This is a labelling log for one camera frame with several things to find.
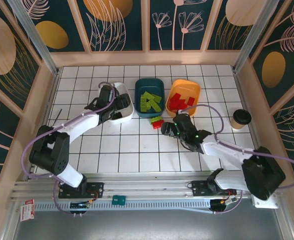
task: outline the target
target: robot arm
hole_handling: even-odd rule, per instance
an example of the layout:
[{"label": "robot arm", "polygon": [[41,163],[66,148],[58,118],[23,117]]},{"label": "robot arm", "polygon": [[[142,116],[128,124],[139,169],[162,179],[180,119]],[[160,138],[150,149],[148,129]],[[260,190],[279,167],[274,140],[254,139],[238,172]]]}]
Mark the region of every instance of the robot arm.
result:
[{"label": "robot arm", "polygon": [[[33,144],[29,161],[51,172],[73,190],[84,194],[87,179],[69,164],[69,146],[87,130],[95,128],[109,119],[122,117],[121,113],[117,111],[128,107],[131,102],[127,93],[119,95],[117,91],[115,100],[107,109],[98,114],[93,112],[107,106],[111,98],[112,88],[109,85],[104,85],[100,90],[99,97],[85,107],[86,110],[82,113],[82,117],[66,126],[62,124],[63,128],[39,139]],[[53,129],[53,127],[44,125],[39,128],[37,136]]]},{"label": "robot arm", "polygon": [[[250,191],[261,200],[267,200],[285,179],[285,174],[274,158],[257,157],[221,145],[219,142],[239,148],[222,140],[217,142],[214,135],[208,131],[197,130],[186,113],[178,114],[173,119],[173,123],[165,122],[161,127],[161,132],[166,136],[178,138],[182,144],[186,145],[186,148],[193,152],[216,156],[242,170],[227,171],[220,168],[213,172],[207,179],[208,186],[213,193],[225,189],[245,190]],[[244,150],[270,153],[264,147],[244,148]]]}]

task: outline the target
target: white tiled floor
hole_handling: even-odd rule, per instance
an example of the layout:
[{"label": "white tiled floor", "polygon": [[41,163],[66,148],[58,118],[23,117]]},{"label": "white tiled floor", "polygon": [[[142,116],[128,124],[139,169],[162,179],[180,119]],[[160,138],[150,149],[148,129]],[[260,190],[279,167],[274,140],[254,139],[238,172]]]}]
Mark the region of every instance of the white tiled floor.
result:
[{"label": "white tiled floor", "polygon": [[[197,82],[201,86],[199,103],[209,104],[223,116],[225,128],[220,138],[232,144],[252,148],[249,128],[233,130],[229,118],[242,108],[232,71],[228,65],[167,65],[167,66],[86,66],[65,67],[49,119],[51,126],[62,109],[56,124],[79,115],[83,108],[98,97],[98,84],[123,82],[134,101],[135,82],[139,78],[160,78],[168,97],[176,79]],[[162,117],[172,121],[166,111]],[[198,129],[216,132],[221,128],[217,114],[199,107],[193,117]],[[79,172],[194,172],[236,168],[223,159],[189,152],[177,139],[154,130],[148,119],[134,114],[129,122],[111,125],[106,122],[85,132],[70,145],[70,163]]]}]

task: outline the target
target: cup lid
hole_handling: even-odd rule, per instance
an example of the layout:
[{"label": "cup lid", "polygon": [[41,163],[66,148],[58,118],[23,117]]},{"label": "cup lid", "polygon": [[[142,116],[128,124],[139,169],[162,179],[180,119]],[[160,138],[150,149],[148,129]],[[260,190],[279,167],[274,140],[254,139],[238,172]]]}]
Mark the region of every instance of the cup lid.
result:
[{"label": "cup lid", "polygon": [[238,109],[236,110],[233,115],[233,119],[236,121],[236,123],[239,123],[241,125],[247,125],[251,122],[251,115],[248,111],[244,109]]}]

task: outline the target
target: orange bowl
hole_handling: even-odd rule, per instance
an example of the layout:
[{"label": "orange bowl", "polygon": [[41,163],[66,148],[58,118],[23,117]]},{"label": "orange bowl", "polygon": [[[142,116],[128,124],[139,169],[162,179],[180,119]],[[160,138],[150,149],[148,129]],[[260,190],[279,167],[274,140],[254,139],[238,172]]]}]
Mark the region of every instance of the orange bowl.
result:
[{"label": "orange bowl", "polygon": [[[167,98],[166,102],[166,111],[169,116],[174,118],[176,116],[177,110],[171,110],[169,107],[170,104],[170,99],[176,94],[180,94],[181,97],[180,99],[185,99],[185,103],[188,102],[189,98],[194,98],[195,101],[193,103],[194,105],[198,104],[199,96],[200,96],[200,91],[201,87],[199,84],[193,82],[193,81],[188,81],[188,80],[183,80],[183,79],[178,79],[176,80],[170,90],[169,97]],[[189,115],[193,116],[196,113],[196,107],[188,110]]]}]

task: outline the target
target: gray floor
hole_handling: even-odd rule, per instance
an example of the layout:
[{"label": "gray floor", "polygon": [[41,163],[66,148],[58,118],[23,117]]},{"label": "gray floor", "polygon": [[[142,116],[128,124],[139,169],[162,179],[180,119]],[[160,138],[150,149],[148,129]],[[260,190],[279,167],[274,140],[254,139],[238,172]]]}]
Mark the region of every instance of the gray floor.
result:
[{"label": "gray floor", "polygon": [[15,240],[279,240],[271,209],[244,200],[235,211],[212,215],[184,210],[100,211],[82,218],[37,212],[19,223]]}]

